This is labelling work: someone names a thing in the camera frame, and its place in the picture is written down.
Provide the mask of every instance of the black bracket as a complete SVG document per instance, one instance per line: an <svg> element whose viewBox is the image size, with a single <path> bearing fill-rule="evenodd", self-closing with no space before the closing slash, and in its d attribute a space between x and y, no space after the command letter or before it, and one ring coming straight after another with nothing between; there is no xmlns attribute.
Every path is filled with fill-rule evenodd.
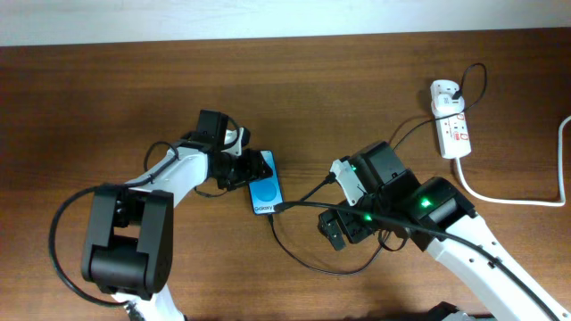
<svg viewBox="0 0 571 321"><path fill-rule="evenodd" d="M140 225L139 237L115 227ZM150 300L167 283L172 265L173 194L102 188L95 192L81 275L103 293Z"/></svg>
<svg viewBox="0 0 571 321"><path fill-rule="evenodd" d="M208 177L216 178L219 189L233 191L258 179L271 177L273 170L260 151L246 149L241 156L211 152Z"/></svg>
<svg viewBox="0 0 571 321"><path fill-rule="evenodd" d="M476 216L474 204L442 177L430 178L414 193L394 204L393 209L411 223L442 232L465 215ZM422 251L434 240L433 236L419 232L412 233L410 238Z"/></svg>
<svg viewBox="0 0 571 321"><path fill-rule="evenodd" d="M347 201L340 202L339 205L348 206ZM319 214L318 229L331 242L333 248L340 251L345 247L343 235L349 243L356 244L374 234L378 225L377 222L367 221L359 215L341 210L326 210Z"/></svg>
<svg viewBox="0 0 571 321"><path fill-rule="evenodd" d="M219 111L201 110L196 130L186 133L182 139L206 144L213 150L220 151L224 145L227 127L228 116L226 114Z"/></svg>

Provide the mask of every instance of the black power cord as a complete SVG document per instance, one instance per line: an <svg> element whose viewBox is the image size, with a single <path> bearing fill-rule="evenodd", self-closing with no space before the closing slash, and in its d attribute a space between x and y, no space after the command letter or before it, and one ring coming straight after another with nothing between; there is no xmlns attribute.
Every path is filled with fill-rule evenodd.
<svg viewBox="0 0 571 321"><path fill-rule="evenodd" d="M277 244L279 245L279 247L282 248L282 250L284 250L285 253L287 253L287 255L289 255L292 259L295 259L299 264L301 264L302 266L315 271L315 272L319 272L319 273L323 273L329 276L356 276L357 274L363 272L364 270L366 270L371 263L373 263L375 261L375 259L377 259L378 255L381 253L381 250L384 248L382 245L379 245L378 248L375 250L375 252L373 253L373 255L371 256L371 258L367 261L367 263L365 263L362 267L359 267L353 271L347 271L347 272L335 272L335 271L328 271L322 268L318 268L318 267L313 267L305 262L303 262L301 259L299 259L298 257L296 257L293 253L291 253L283 244L282 242L279 240L279 237L276 234L276 228L274 228L274 218L271 214L268 215L268 221L269 221L269 226L271 227L271 232L274 235L274 238L276 239ZM385 237L383 237L383 241L382 243L385 243L386 241L388 241L389 237L391 236L390 232L387 232Z"/></svg>
<svg viewBox="0 0 571 321"><path fill-rule="evenodd" d="M157 144L162 144L162 142L157 142L151 146L151 148L149 149L149 152L147 152L147 155L145 157L145 167L146 167L146 160L148 159L148 155L150 154L150 152L153 150L153 148ZM49 236L47 239L47 249L48 249L49 257L50 257L50 260L52 261L52 264L54 265L55 273L60 277L60 279L62 279L63 283L68 288L70 288L70 290L72 290L74 293L76 293L80 298L87 300L89 302L92 302L94 304L100 305L102 307L107 307L107 308L121 308L121 307L124 308L129 304L128 301L112 302L112 301L97 299L96 297L93 297L93 296L85 293L83 290L81 290L76 284L74 284L70 280L70 278L65 274L65 272L63 272L62 266L60 265L60 261L57 259L57 252L55 250L55 234L57 232L57 226L60 222L60 218L62 217L63 212L72 203L74 203L79 198L81 198L81 197L83 197L89 193L96 192L100 188L127 189L127 188L131 188L131 187L139 187L142 185L147 185L149 183L152 183L153 180L163 172L163 170L165 170L168 166L170 166L172 163L174 163L178 159L178 150L176 148L174 148L171 144L168 144L168 145L174 151L174 153L175 153L174 156L172 158L170 158L169 160L167 160L164 164L162 164L153 173L149 174L149 176L147 178L145 178L141 181L138 181L138 182L133 182L133 183L102 184L102 185L98 185L98 186L88 187L86 189L83 189L83 190L73 194L62 205L60 205L60 208L55 212L54 218L52 219L52 225L50 226L50 233L49 233Z"/></svg>
<svg viewBox="0 0 571 321"><path fill-rule="evenodd" d="M136 304L134 302L129 302L125 310L127 311L128 321L145 321L145 318L141 315L136 308Z"/></svg>
<svg viewBox="0 0 571 321"><path fill-rule="evenodd" d="M153 152L154 147L156 147L160 144L167 145L171 150L173 150L174 153L177 155L177 160L178 160L178 150L175 148L175 146L173 146L169 142L164 142L164 141L154 142L151 145L151 147L149 147L149 149L146 151L145 160L143 160L143 169L145 170L145 172L147 172L149 170L147 163L149 162L149 157L151 157L151 152Z"/></svg>
<svg viewBox="0 0 571 321"><path fill-rule="evenodd" d="M370 217L370 218L379 220L379 221L384 222L384 223L406 227L412 231L426 233L426 234L434 236L434 237L451 239L453 241L456 241L458 243L466 245L468 248L474 250L478 254L481 254L486 259L488 259L495 267L499 268L511 281L513 281L517 286L519 286L519 288L523 292L525 292L525 294L527 294L538 305L538 307L540 307L543 310L543 312L551 320L559 321L559 318L557 317L557 315L547 306L547 304L545 304L545 302L543 302L543 300L541 298L539 298L537 296L537 294L535 294L535 292L532 291L523 281L521 281L515 274L513 274L513 272L511 272L511 270L509 270L509 268L507 268L505 265L503 265L503 263L501 262L500 259L494 258L494 256L492 254L488 253L483 248L478 247L477 245L473 244L472 242L470 242L470 241L468 241L462 237L452 235L449 233L445 233L445 232L441 232L441 231L437 231L437 230L434 230L432 228L417 226L415 224L405 222L405 221L402 221L402 220L399 220L396 218L390 218L390 217L387 217L385 215L378 215L376 213L369 213L369 212L366 212L365 210L357 210L357 209L354 209L354 208L349 207L349 206L327 204L327 203L322 203L322 202L297 202L297 201L293 201L293 202L281 202L281 203L275 205L274 209L277 212L280 212L280 211L288 210L288 209L292 208L293 206L309 206L309 207L317 207L317 208L322 208L322 209L341 210L341 211L349 212L352 214L360 215L362 217Z"/></svg>
<svg viewBox="0 0 571 321"><path fill-rule="evenodd" d="M464 89L464 81L466 80L466 75L474 68L474 67L481 67L484 70L484 85L482 86L482 92L480 92L480 95L478 96L478 98L472 103L470 104L468 107L464 108L461 112L457 112L454 113L452 115L448 115L448 116L443 116L443 117L439 117L439 118L433 118L433 119L429 119L429 120L425 120L423 122L421 122L420 124L416 125L415 127L413 127L411 130L409 130L408 133L406 133L401 140L399 141L399 143L397 143L394 147L393 150L396 151L397 148L399 148L399 145L404 142L409 136L410 134L412 134L412 132L414 132L415 130L423 127L426 124L429 124L431 122L436 122L437 120L441 120L441 119L447 119L453 116L457 116L460 115L462 112L467 112L470 108L476 106L478 103L480 103L480 101L482 100L482 98L484 98L485 95L485 90L488 87L488 70L485 67L485 65L481 62L476 62L473 63L471 65L469 65L466 70L464 70L464 74L462 75L462 80L460 81L460 87L458 89L458 91L456 93L454 93L454 95L452 96L452 99L458 99L462 96L462 90Z"/></svg>
<svg viewBox="0 0 571 321"><path fill-rule="evenodd" d="M333 184L334 182L335 182L335 173L329 173L321 183L319 183L317 186L315 186L315 188L313 188L309 193L305 194L299 200L299 202L304 202L305 200L310 198L314 193L316 193L321 187L328 185L328 184ZM325 270L322 268L313 267L313 266L303 262L298 257L296 257L295 254L291 253L284 246L284 244L279 240L279 236L277 236L277 233L276 233L276 228L274 227L274 217L271 214L268 215L268 221L269 221L269 226L271 227L271 232L274 235L274 238L276 239L277 245L279 245L279 247L281 247L282 250L284 250L284 252L287 255L289 255L292 259L297 261L302 266L304 266L304 267L306 267L312 271L327 274L330 276L356 276L357 274L359 274L359 273L363 272L365 269L367 269L371 265L371 263L373 263L377 259L378 255L381 253L382 249L386 249L388 251L393 251L393 249L390 249L388 246L385 245L385 243L388 241L389 237L391 236L391 233L387 232L385 237L379 236L379 247L375 250L375 252L371 256L371 258L367 261L367 263L365 263L362 267L359 267L353 271L347 271L347 272L328 271L328 270ZM406 242L403 242L403 244L401 245L401 247L398 250L400 250L404 246L405 243Z"/></svg>
<svg viewBox="0 0 571 321"><path fill-rule="evenodd" d="M194 188L194 192L197 195L200 195L200 196L206 197L206 198L216 198L216 197L220 197L220 196L228 193L228 191L224 191L224 192L218 193L218 194L211 194L211 193L201 192L201 191L197 190L196 187Z"/></svg>
<svg viewBox="0 0 571 321"><path fill-rule="evenodd" d="M307 199L309 199L314 193L316 193L321 187L327 185L327 184L333 184L335 182L335 173L329 173L329 175L327 175L325 177L325 179L323 180L323 182L319 183L317 186L315 186L315 188L313 188L309 193L305 194L305 196L303 196L300 199L300 202L303 202Z"/></svg>

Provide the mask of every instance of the brown wooden surface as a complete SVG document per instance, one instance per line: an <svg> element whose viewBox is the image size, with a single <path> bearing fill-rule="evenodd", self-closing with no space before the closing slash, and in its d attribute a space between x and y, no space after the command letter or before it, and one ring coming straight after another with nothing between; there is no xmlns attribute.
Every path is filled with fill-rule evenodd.
<svg viewBox="0 0 571 321"><path fill-rule="evenodd" d="M231 115L252 131L251 147L274 151L285 198L293 200L332 160L429 115L431 81L458 81L470 63L484 62L489 89L468 114L468 182L490 196L555 199L557 127L571 114L570 58L570 29L1 48L0 318L126 319L121 310L84 302L56 277L47 257L49 223L78 189L140 175L146 148L194 128L202 108ZM468 101L480 85L475 72ZM419 121L405 123L397 138ZM569 186L571 139L565 149ZM420 181L442 176L458 185L431 127L415 133L399 156ZM203 189L214 191L214 184ZM330 185L315 199L342 196ZM514 258L570 308L569 205L468 198ZM81 200L66 212L57 246L71 277L97 293L79 273L89 205ZM277 218L292 251L324 268L367 260L375 238L335 252L316 228L318 213L295 209ZM383 253L360 276L301 267L277 247L267 220L251 213L245 189L183 200L174 251L170 289L194 318L342 319L424 311L442 300L486 311L412 244Z"/></svg>

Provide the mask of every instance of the phone screen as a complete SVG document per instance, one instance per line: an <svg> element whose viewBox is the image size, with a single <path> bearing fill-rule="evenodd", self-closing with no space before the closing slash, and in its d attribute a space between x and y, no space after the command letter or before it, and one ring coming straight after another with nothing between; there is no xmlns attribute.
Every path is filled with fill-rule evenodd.
<svg viewBox="0 0 571 321"><path fill-rule="evenodd" d="M274 205L283 201L274 155L271 151L261 151L261 156L271 167L274 175L249 184L253 213L256 215L274 213Z"/></svg>

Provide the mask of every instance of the power strip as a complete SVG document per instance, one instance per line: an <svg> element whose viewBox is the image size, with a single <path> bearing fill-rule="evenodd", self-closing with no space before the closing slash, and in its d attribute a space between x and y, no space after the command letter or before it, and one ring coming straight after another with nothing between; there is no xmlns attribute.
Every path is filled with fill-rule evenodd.
<svg viewBox="0 0 571 321"><path fill-rule="evenodd" d="M453 99L454 94L458 92L459 86L451 80L436 80L430 86L432 95L432 113L439 119L448 115L455 115L449 118L439 119L436 121L436 131L438 133L438 143L440 144L440 154L445 159L454 159L456 161L456 169L458 171L459 180L472 196L486 202L497 202L502 204L513 205L538 205L561 207L566 203L565 187L563 186L563 128L568 122L571 122L571 116L567 117L559 125L558 139L558 180L559 180L559 201L532 201L532 200L503 200L492 197L483 196L475 192L464 178L460 158L472 152L470 138L468 136L468 126L466 124L466 115L464 114L464 98Z"/></svg>
<svg viewBox="0 0 571 321"><path fill-rule="evenodd" d="M444 79L436 80L430 86L432 113L436 118L460 112L456 116L436 121L440 154L449 160L464 157L472 152L466 115L461 112L464 111L464 98L452 98L458 89L457 83Z"/></svg>

